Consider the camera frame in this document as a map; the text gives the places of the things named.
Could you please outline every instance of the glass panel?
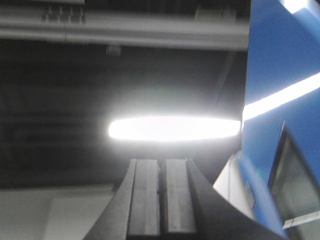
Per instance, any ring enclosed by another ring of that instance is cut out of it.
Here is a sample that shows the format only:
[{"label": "glass panel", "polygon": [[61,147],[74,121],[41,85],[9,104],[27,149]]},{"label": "glass panel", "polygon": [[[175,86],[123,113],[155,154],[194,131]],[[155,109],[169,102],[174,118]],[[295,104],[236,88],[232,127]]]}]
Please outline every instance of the glass panel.
[{"label": "glass panel", "polygon": [[[283,222],[319,211],[318,186],[287,132],[281,134],[277,157],[270,187]],[[307,223],[293,225],[296,226],[286,229],[291,240],[318,240],[320,237],[319,220],[309,219]]]}]

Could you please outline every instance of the white surface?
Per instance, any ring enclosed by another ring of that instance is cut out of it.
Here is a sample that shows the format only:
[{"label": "white surface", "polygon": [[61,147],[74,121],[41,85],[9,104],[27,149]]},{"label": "white surface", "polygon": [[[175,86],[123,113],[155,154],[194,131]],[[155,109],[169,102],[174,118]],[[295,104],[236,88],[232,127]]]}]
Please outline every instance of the white surface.
[{"label": "white surface", "polygon": [[2,190],[0,240],[81,240],[113,194],[110,185]]},{"label": "white surface", "polygon": [[288,229],[301,224],[309,223],[320,219],[320,211],[315,211],[302,216],[297,216],[295,218],[284,221],[283,229]]},{"label": "white surface", "polygon": [[308,6],[308,0],[281,0],[281,3],[291,14]]},{"label": "white surface", "polygon": [[251,219],[255,219],[249,206],[243,180],[234,156],[231,156],[219,177],[213,184],[213,188],[236,209]]},{"label": "white surface", "polygon": [[111,123],[110,137],[142,141],[184,141],[236,135],[240,121],[188,116],[149,116]]}]

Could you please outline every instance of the oval light fixture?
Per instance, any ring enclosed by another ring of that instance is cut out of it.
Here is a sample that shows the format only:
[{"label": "oval light fixture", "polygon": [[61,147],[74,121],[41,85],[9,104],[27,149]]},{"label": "oval light fixture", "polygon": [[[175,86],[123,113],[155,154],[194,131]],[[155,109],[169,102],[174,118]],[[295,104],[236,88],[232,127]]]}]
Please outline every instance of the oval light fixture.
[{"label": "oval light fixture", "polygon": [[117,120],[108,128],[115,139],[140,141],[186,141],[236,135],[240,121],[185,116],[149,116]]}]

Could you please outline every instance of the white wall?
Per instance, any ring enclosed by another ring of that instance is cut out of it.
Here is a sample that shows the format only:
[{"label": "white wall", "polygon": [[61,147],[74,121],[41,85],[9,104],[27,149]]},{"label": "white wall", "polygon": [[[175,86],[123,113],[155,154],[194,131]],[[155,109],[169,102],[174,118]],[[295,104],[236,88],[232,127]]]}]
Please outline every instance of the white wall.
[{"label": "white wall", "polygon": [[251,203],[248,199],[235,155],[231,156],[224,166],[213,188],[230,204],[251,219],[255,219]]},{"label": "white wall", "polygon": [[112,199],[112,185],[0,191],[0,240],[81,240]]}]

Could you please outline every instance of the window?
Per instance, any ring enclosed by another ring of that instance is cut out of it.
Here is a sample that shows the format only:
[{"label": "window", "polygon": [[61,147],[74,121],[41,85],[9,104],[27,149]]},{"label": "window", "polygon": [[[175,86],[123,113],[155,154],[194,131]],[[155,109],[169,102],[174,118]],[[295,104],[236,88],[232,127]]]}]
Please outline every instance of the window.
[{"label": "window", "polygon": [[269,188],[291,240],[318,240],[320,190],[288,129],[282,128]]}]

